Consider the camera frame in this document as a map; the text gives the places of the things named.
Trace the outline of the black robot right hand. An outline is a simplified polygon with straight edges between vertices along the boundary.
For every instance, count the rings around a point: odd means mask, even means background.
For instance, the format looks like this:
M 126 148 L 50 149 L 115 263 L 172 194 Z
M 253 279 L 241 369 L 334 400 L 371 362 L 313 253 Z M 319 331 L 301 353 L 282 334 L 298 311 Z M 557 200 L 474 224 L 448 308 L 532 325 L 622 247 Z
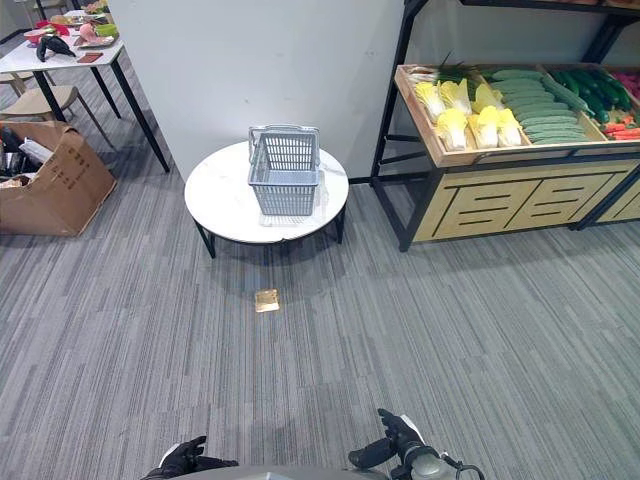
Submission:
M 425 446 L 419 432 L 404 417 L 384 408 L 378 408 L 377 413 L 385 427 L 385 436 L 348 454 L 349 462 L 361 470 L 376 467 L 396 455 L 404 461 L 409 450 Z

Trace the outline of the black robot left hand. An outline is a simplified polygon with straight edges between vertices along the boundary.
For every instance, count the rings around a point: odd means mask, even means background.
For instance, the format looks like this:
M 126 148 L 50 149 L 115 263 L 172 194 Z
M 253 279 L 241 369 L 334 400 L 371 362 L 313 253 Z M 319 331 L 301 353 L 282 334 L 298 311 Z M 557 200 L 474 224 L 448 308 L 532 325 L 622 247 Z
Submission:
M 147 479 L 170 479 L 212 469 L 236 467 L 236 460 L 226 460 L 204 455 L 207 436 L 201 435 L 169 448 L 160 460 L 159 466 L 150 470 Z

